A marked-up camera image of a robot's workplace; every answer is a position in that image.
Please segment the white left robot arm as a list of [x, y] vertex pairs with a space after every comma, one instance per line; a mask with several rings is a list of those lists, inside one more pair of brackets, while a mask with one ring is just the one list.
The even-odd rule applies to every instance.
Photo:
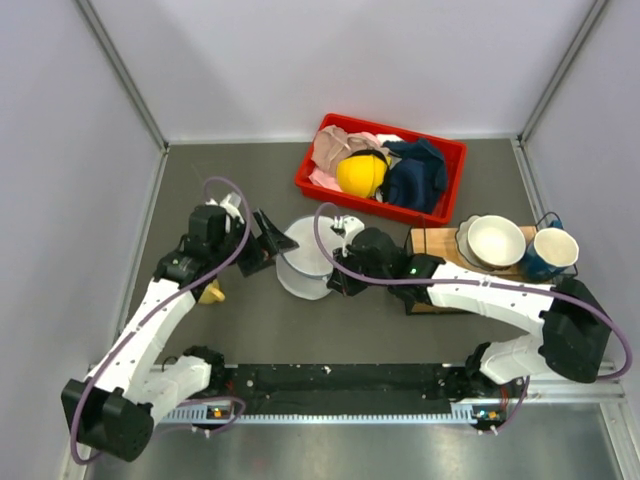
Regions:
[[242, 213], [233, 196], [197, 206], [178, 246], [158, 262], [143, 300], [106, 356], [61, 393], [74, 460], [86, 445], [124, 461], [140, 456], [156, 426], [192, 395], [216, 396], [227, 374], [219, 354], [193, 347], [154, 375], [154, 362], [182, 319], [211, 294], [220, 271], [244, 276], [298, 248], [260, 210]]

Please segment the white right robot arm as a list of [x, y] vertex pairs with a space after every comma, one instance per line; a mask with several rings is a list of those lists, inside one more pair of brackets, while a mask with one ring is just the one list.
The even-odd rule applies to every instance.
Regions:
[[328, 288], [355, 296], [383, 286], [404, 303], [455, 309], [522, 330], [506, 342], [485, 342], [466, 360], [466, 380], [487, 396], [517, 378], [554, 372], [577, 383], [599, 376], [611, 328], [589, 288], [574, 278], [527, 284], [466, 269], [428, 254], [408, 253], [375, 227], [334, 227], [342, 246]]

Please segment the white mesh laundry bag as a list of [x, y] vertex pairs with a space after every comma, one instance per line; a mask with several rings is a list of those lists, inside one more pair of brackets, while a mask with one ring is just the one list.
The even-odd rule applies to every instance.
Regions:
[[[335, 248], [346, 248], [342, 239], [331, 230], [333, 219], [327, 216], [318, 218], [319, 237], [329, 254]], [[293, 222], [285, 234], [297, 241], [299, 248], [276, 259], [276, 274], [281, 286], [295, 297], [310, 301], [330, 294], [327, 282], [333, 272], [333, 265], [316, 242], [314, 222], [313, 215]]]

